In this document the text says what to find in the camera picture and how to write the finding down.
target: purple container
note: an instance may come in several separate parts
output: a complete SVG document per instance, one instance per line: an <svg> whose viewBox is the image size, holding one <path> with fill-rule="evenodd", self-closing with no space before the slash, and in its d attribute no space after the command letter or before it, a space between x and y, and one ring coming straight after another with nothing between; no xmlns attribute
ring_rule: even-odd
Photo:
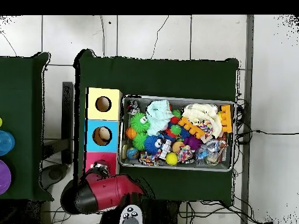
<svg viewBox="0 0 299 224"><path fill-rule="evenodd" d="M0 195L3 194L11 185L12 176L8 166L0 160Z"/></svg>

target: orange building block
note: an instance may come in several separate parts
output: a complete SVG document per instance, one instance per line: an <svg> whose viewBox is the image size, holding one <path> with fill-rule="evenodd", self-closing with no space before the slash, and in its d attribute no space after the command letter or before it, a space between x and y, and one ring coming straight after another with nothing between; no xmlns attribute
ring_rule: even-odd
<svg viewBox="0 0 299 224"><path fill-rule="evenodd" d="M204 132L199 127L191 124L186 117L182 117L178 124L184 126L184 129L189 131L191 135L195 135L197 139L200 139L204 135Z"/></svg>
<svg viewBox="0 0 299 224"><path fill-rule="evenodd" d="M222 131L232 133L230 105L221 106L220 120L222 123Z"/></svg>

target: blue container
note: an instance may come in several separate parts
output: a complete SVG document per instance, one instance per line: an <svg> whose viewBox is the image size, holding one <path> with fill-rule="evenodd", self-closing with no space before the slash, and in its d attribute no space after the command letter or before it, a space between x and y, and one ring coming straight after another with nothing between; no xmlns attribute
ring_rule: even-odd
<svg viewBox="0 0 299 224"><path fill-rule="evenodd" d="M12 134L0 131L0 156L7 154L15 146L15 139Z"/></svg>

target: green fuzzy toy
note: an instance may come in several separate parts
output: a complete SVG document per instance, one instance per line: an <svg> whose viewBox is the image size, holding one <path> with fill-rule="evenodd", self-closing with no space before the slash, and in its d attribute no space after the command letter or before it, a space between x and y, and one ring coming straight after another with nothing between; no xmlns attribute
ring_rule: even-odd
<svg viewBox="0 0 299 224"><path fill-rule="evenodd" d="M147 116L144 113L135 114L130 120L130 126L137 132L145 132L150 127L150 122L147 120Z"/></svg>
<svg viewBox="0 0 299 224"><path fill-rule="evenodd" d="M175 134L176 136L178 136L178 135L180 134L181 131L182 131L182 129L180 128L179 125L174 124L174 125L171 126L171 132L172 132L173 134Z"/></svg>
<svg viewBox="0 0 299 224"><path fill-rule="evenodd" d="M144 142L147 138L147 134L144 132L138 133L137 136L133 139L133 146L139 151L144 151Z"/></svg>
<svg viewBox="0 0 299 224"><path fill-rule="evenodd" d="M182 118L182 115L180 114L180 110L174 110L172 111L172 114L177 118Z"/></svg>

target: green tablecloth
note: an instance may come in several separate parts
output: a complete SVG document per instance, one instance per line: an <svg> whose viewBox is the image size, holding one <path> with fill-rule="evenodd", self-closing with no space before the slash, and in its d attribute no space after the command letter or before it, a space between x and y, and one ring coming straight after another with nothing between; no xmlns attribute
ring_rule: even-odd
<svg viewBox="0 0 299 224"><path fill-rule="evenodd" d="M90 50L85 50L76 57L75 66L78 66L75 97L79 97L79 147L84 146L86 87L118 89L124 95L235 101L236 59L172 61L96 58ZM80 176L83 149L79 149L78 157ZM227 205L231 204L232 171L223 173L121 167L120 173L127 173L133 178L145 178L157 199L222 200Z"/></svg>
<svg viewBox="0 0 299 224"><path fill-rule="evenodd" d="M51 200L40 187L43 113L42 70L49 54L32 58L0 57L0 130L15 137L15 147L0 156L12 173L12 183L0 199Z"/></svg>

